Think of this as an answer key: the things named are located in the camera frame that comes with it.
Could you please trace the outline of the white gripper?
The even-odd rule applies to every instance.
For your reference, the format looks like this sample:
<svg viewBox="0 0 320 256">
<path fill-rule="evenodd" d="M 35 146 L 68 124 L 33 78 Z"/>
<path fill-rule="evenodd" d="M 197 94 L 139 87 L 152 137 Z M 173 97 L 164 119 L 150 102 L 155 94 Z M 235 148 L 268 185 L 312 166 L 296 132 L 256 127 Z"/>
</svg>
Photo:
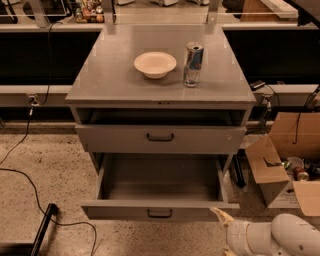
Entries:
<svg viewBox="0 0 320 256">
<path fill-rule="evenodd" d="M 269 222 L 253 223 L 235 220 L 216 207 L 211 207 L 210 211 L 227 228 L 227 244 L 238 256 L 272 256 L 277 250 L 277 243 L 272 238 Z"/>
</svg>

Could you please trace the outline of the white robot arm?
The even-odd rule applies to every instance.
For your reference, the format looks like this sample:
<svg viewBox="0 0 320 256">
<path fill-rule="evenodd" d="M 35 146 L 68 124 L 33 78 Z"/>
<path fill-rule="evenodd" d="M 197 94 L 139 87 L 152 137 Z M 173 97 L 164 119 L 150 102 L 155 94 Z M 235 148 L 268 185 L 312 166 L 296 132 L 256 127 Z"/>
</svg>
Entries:
<svg viewBox="0 0 320 256">
<path fill-rule="evenodd" d="M 237 220 L 210 209 L 226 228 L 226 256 L 320 256 L 320 231 L 292 214 L 279 214 L 271 222 Z"/>
</svg>

